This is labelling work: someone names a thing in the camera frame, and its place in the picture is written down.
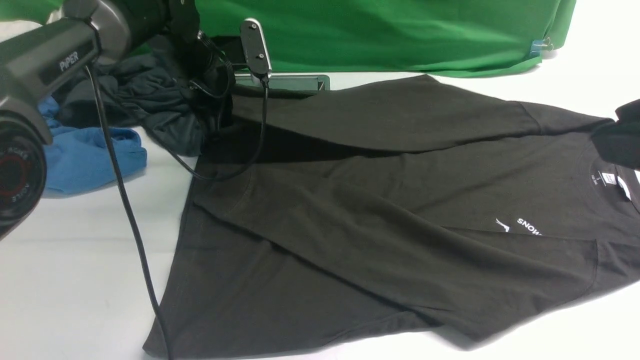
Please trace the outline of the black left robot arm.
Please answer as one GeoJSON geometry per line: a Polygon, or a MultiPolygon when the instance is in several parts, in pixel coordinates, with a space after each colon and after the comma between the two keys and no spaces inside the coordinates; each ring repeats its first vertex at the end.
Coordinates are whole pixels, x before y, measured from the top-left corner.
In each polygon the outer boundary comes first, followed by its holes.
{"type": "Polygon", "coordinates": [[[196,51],[192,69],[208,91],[236,82],[234,68],[216,64],[223,53],[201,31],[192,0],[66,0],[61,18],[1,43],[1,237],[27,219],[46,188],[54,145],[39,105],[94,63],[116,64],[161,36],[196,51]]]}

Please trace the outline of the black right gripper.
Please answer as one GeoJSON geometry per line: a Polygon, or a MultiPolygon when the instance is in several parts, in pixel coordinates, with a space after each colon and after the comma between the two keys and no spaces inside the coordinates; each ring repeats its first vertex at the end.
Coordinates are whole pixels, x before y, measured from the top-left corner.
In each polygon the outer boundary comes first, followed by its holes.
{"type": "Polygon", "coordinates": [[[599,156],[608,163],[640,170],[640,100],[615,110],[618,120],[599,126],[591,135],[599,156]]]}

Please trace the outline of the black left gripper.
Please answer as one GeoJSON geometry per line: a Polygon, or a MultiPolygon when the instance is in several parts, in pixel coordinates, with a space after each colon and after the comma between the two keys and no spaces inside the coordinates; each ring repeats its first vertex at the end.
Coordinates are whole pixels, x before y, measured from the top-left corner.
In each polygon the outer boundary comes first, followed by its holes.
{"type": "Polygon", "coordinates": [[[203,126],[206,136],[221,132],[233,104],[236,78],[226,53],[201,30],[194,0],[167,2],[167,56],[174,79],[203,126]]]}

